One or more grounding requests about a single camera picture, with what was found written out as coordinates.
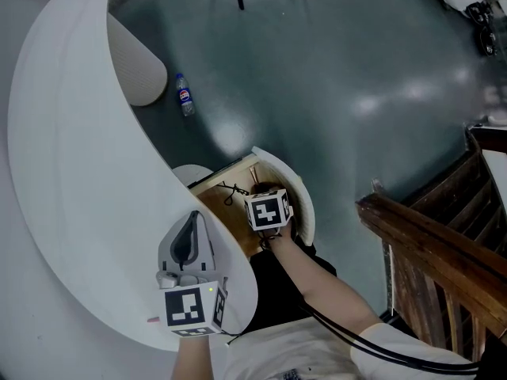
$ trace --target gray floor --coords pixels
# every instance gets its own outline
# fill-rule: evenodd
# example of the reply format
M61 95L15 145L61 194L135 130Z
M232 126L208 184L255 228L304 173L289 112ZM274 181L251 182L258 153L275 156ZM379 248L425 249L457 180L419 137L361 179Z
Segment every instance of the gray floor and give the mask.
M254 145L285 160L315 205L320 255L377 312L379 241L354 201L396 199L464 151L462 124L494 80L472 28L436 0L131 0L116 13L166 65L169 92L136 110L170 166L218 169ZM174 75L197 115L183 119Z

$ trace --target wooden handrail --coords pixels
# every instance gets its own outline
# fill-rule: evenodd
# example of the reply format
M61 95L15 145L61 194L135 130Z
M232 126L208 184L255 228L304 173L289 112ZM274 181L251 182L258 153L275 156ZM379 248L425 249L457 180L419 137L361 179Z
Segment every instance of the wooden handrail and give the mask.
M446 226L371 194L356 204L361 222L507 344L507 260Z

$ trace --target forearm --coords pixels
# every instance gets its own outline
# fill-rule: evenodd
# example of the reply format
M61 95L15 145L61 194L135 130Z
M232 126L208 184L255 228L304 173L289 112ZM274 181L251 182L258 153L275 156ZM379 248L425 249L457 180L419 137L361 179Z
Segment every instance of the forearm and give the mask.
M208 336L180 339L172 380L213 380Z
M320 313L355 333L381 322L360 295L321 268L290 238L277 238L271 247L305 301Z

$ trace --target fiducial marker cube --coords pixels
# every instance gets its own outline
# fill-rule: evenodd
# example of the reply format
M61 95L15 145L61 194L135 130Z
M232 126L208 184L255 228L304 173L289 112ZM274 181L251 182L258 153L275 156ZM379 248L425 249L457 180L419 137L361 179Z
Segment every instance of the fiducial marker cube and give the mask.
M219 282L175 287L164 292L161 322L178 336L203 336L222 332L226 293Z
M245 197L248 223L254 231L270 230L286 226L294 215L288 203L287 190L255 194Z

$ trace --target water bottle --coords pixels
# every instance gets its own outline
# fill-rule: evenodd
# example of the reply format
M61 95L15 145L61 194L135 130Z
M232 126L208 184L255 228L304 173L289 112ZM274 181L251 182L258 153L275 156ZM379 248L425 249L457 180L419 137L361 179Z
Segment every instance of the water bottle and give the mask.
M178 96L180 97L180 105L183 115L185 117L191 116L196 112L196 109L193 106L192 96L190 96L189 84L181 73L176 75L176 90Z

